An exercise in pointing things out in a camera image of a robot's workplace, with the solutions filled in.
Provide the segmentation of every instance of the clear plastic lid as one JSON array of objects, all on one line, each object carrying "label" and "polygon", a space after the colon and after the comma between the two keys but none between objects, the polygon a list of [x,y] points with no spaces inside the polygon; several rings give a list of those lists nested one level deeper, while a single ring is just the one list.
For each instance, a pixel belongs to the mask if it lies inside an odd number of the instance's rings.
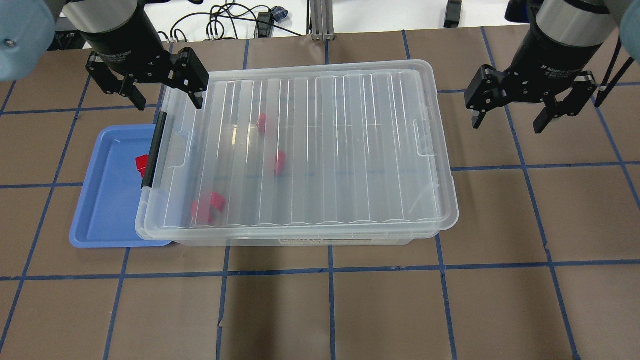
[{"label": "clear plastic lid", "polygon": [[142,238],[417,237],[458,219],[424,61],[212,72],[204,96],[166,95]]}]

